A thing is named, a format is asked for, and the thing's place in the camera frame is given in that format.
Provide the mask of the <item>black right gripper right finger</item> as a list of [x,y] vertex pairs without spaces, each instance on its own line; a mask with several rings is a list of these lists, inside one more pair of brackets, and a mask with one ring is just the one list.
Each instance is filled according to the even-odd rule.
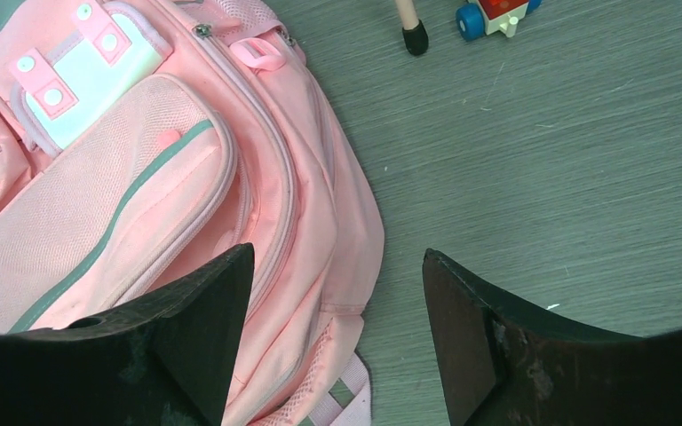
[[453,425],[682,425],[682,328],[636,337],[551,312],[428,249],[424,298]]

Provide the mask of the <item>pink student backpack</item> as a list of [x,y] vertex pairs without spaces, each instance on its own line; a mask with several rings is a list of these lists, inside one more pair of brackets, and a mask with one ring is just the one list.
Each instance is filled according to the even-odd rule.
[[369,425],[368,180],[260,1],[0,1],[0,335],[64,329],[249,243],[218,425]]

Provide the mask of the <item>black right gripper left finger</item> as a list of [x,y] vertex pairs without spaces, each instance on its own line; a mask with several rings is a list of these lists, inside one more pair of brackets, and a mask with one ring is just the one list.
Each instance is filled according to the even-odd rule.
[[64,329],[0,335],[0,425],[218,425],[254,270],[239,244]]

